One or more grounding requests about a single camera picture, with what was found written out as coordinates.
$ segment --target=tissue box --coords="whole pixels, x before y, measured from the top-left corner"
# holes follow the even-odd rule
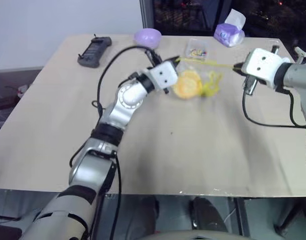
[[[227,47],[240,44],[245,37],[243,30],[239,30],[237,26],[223,23],[216,27],[214,38]]]

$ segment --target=purple bowl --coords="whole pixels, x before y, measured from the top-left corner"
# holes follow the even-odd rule
[[[162,34],[160,33],[160,31],[153,28],[141,29],[134,35],[134,41],[137,44],[144,45],[152,49],[158,47],[161,38]]]

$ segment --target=silver robot arm segment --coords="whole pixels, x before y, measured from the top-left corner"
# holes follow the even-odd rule
[[[174,85],[177,78],[175,66],[165,61],[142,70],[117,90],[114,102],[104,111],[73,164],[69,187],[49,202],[22,240],[82,240],[89,236],[96,206],[114,179],[113,159],[133,113],[147,94]]]
[[[297,62],[301,63],[306,55],[299,48],[297,52]],[[284,87],[294,88],[300,95],[301,109],[306,121],[306,64],[293,64],[288,58],[256,48],[247,56],[241,71],[265,81],[269,88],[281,93]]]

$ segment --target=black device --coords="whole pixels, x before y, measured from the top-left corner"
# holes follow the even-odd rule
[[[91,43],[86,48],[84,53],[82,55],[78,54],[77,62],[84,67],[99,67],[99,59],[102,57],[106,48],[112,45],[112,40],[110,37],[98,37],[95,34],[94,36],[95,37],[91,40]]]

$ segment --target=beige tabletop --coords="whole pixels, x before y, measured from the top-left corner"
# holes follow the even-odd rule
[[[78,65],[77,54],[91,35],[67,38],[37,76],[0,131],[0,188],[62,191],[68,186],[69,159],[90,135],[98,114],[91,106],[103,67],[119,50],[133,44],[130,35],[113,41],[97,69]],[[205,40],[208,57],[234,64],[253,48],[281,46],[280,40],[246,38],[227,48]],[[163,58],[183,54],[188,36],[163,36]],[[101,91],[103,106],[117,85],[149,66],[140,50],[122,55],[108,71]],[[220,92],[209,98],[180,100],[173,93],[150,94],[134,114],[118,152],[123,193],[279,197],[306,196],[306,130],[267,128],[242,113],[244,78],[229,69]],[[304,123],[295,91],[295,120]],[[258,85],[247,98],[247,111],[258,121],[290,124],[289,98]],[[117,191],[114,181],[111,192]]]

